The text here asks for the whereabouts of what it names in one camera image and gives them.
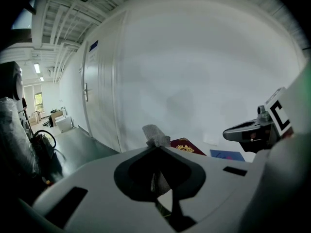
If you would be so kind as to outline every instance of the cardboard box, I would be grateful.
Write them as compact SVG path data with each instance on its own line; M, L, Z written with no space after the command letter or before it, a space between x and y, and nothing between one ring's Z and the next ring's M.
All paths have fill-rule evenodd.
M35 116L31 116L30 118L28 118L29 120L29 125L30 126L33 126L33 125L36 125L38 122L37 122L37 119L35 118Z
M52 121L53 121L53 125L56 126L56 122L55 122L55 118L57 117L60 117L63 115L63 112L62 111L56 111L54 113L51 113L51 118L52 118Z

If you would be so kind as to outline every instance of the ceiling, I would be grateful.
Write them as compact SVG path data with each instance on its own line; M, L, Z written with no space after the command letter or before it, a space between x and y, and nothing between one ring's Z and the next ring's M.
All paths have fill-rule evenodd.
M37 0L32 16L32 42L16 43L0 53L0 63L16 61L22 68L23 83L57 82L68 59L85 36L99 26L116 7L127 0ZM291 13L280 0L249 0L278 20L302 50L309 43ZM41 73L35 72L40 64Z

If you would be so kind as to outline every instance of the blue card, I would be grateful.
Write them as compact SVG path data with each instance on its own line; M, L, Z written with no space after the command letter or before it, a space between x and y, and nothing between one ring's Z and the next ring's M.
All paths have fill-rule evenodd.
M212 157L234 161L245 161L240 152L209 150Z

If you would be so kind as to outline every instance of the gray floor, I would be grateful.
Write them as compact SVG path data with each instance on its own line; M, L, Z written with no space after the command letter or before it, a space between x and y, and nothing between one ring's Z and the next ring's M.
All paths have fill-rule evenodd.
M56 151L52 157L48 177L53 182L72 174L90 161L118 154L78 128L59 134L55 139Z

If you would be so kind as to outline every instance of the red passport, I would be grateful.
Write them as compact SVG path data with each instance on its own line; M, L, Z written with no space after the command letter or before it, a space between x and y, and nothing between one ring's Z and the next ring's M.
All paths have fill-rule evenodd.
M201 150L199 150L192 142L190 142L187 138L180 138L174 141L171 141L171 147L176 148L178 150L197 153L200 155L205 155Z

